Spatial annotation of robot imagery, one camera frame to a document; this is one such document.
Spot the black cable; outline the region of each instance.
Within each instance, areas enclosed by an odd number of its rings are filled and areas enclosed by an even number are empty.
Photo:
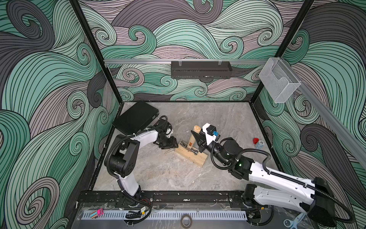
[[[240,151],[240,153],[236,156],[236,159],[239,159],[240,156],[244,153],[244,152],[256,152],[256,153],[260,153],[260,154],[264,154],[266,155],[266,159],[264,159],[264,161],[262,162],[262,167],[264,169],[264,171],[266,171],[268,174],[271,174],[271,175],[275,175],[277,177],[281,177],[283,179],[286,179],[286,180],[289,180],[289,181],[292,181],[294,183],[297,183],[299,185],[302,185],[306,188],[310,188],[312,190],[314,190],[316,193],[320,194],[321,196],[325,197],[325,198],[328,198],[330,199],[331,201],[333,201],[335,204],[337,204],[338,206],[340,206],[345,212],[347,212],[347,214],[349,215],[349,219],[342,219],[342,218],[339,218],[339,217],[335,217],[335,219],[339,222],[343,222],[343,223],[346,223],[346,224],[352,224],[356,221],[356,218],[355,218],[355,215],[353,214],[353,212],[347,207],[345,206],[343,203],[341,203],[339,200],[337,200],[336,198],[332,197],[330,194],[314,187],[314,186],[311,186],[305,182],[302,182],[302,181],[299,181],[297,179],[294,179],[294,178],[291,178],[291,177],[288,177],[286,175],[283,175],[283,174],[279,174],[279,173],[276,173],[276,172],[271,172],[269,169],[267,169],[266,167],[266,163],[271,159],[271,155],[266,152],[266,151],[263,151],[263,150],[260,150],[260,149],[244,149],[242,151]]]
[[[250,215],[250,214],[252,214],[252,213],[254,213],[254,212],[257,212],[257,211],[263,210],[263,209],[264,209],[264,207],[258,208],[258,209],[254,210],[254,211],[248,212],[248,215]]]
[[[127,196],[128,198],[130,198],[131,200],[139,203],[139,204],[142,204],[142,205],[145,205],[149,208],[149,211],[145,214],[144,217],[142,217],[141,219],[138,219],[138,220],[125,220],[125,222],[128,224],[128,225],[134,225],[134,224],[137,224],[139,222],[142,222],[144,219],[146,219],[147,217],[149,217],[151,211],[153,210],[151,205],[149,205],[148,203],[145,203],[145,202],[142,202],[140,200],[137,200],[135,197],[131,196],[126,190],[123,190],[123,193],[125,194],[125,196]]]
[[[130,214],[126,215],[126,219],[136,219],[142,216],[141,211],[128,211]]]
[[[263,223],[253,223],[251,222],[249,219],[247,220],[248,223],[250,223],[251,225],[254,225],[254,226],[264,226],[264,225],[267,225],[269,224],[269,222],[273,219],[273,215],[275,214],[275,208],[273,205],[271,205],[271,215],[269,216],[269,219],[266,220],[265,222]]]
[[[132,138],[132,137],[134,137],[134,135],[129,135],[129,136],[126,136],[126,137],[122,138],[119,142],[117,142],[117,143],[114,145],[113,149],[112,149],[112,150],[110,150],[110,151],[108,152],[107,156],[105,157],[105,166],[106,166],[106,168],[107,168],[107,172],[108,172],[111,176],[113,176],[114,178],[116,178],[116,179],[119,179],[119,177],[118,177],[116,174],[114,174],[114,173],[112,172],[112,170],[111,170],[111,168],[110,168],[110,166],[109,166],[109,164],[111,163],[112,152],[114,152],[114,150],[115,150],[118,146],[120,146],[120,144],[122,144],[122,143],[123,143],[123,142],[125,142],[127,139],[130,139],[130,138]]]
[[[214,151],[214,149],[215,149],[215,145],[216,145],[216,143],[217,143],[217,142],[214,142],[214,143],[213,143],[213,146],[212,146],[212,149],[211,149],[211,161],[212,161],[213,165],[214,165],[216,168],[221,169],[221,170],[228,170],[228,169],[233,168],[233,167],[236,165],[236,163],[238,162],[237,160],[235,160],[235,161],[231,162],[231,164],[230,164],[229,166],[227,166],[227,167],[221,167],[221,166],[219,166],[219,165],[217,165],[217,164],[215,163],[215,161],[213,160],[213,151]]]

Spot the gray swirl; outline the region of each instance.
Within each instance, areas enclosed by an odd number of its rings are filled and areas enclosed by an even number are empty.
[[[21,225],[30,224],[35,219],[37,219],[41,214],[41,211],[44,206],[44,199],[41,196],[36,197],[30,203],[28,210],[30,211],[31,209],[33,209],[33,211],[30,214],[27,214],[25,212],[25,208],[27,205],[27,201],[31,197],[31,195],[35,193],[37,190],[42,188],[49,189],[51,199],[49,201],[47,210],[42,215],[40,220],[38,220],[33,229],[43,229],[47,225],[49,218],[51,217],[53,211],[56,208],[60,196],[59,184],[52,177],[43,177],[41,179],[38,179],[36,182],[31,184],[31,186],[29,186],[28,189],[25,191],[25,193],[23,194],[22,198],[19,201],[15,213],[16,220],[19,224]]]

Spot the aluminum rail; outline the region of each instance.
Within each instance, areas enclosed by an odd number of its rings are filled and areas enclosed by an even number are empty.
[[[229,61],[233,64],[265,65],[268,59],[104,59],[105,64],[171,64],[172,61]]]

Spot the black tape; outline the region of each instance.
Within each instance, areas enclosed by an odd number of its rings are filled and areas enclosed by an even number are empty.
[[[184,219],[184,218],[186,218],[186,217],[189,219],[189,224],[188,224],[188,225],[185,225],[185,224],[183,223],[183,219]],[[188,229],[188,228],[190,228],[190,227],[192,226],[192,218],[191,218],[189,215],[187,215],[187,214],[183,215],[183,216],[182,216],[182,218],[180,219],[180,225],[181,225],[184,229]]]

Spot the wooden board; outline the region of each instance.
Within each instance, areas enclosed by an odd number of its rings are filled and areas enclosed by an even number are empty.
[[[202,167],[207,159],[207,154],[198,152],[197,155],[194,152],[191,152],[184,148],[181,144],[178,144],[178,148],[175,149],[175,152],[183,157],[187,158],[191,162],[195,163],[199,167]]]

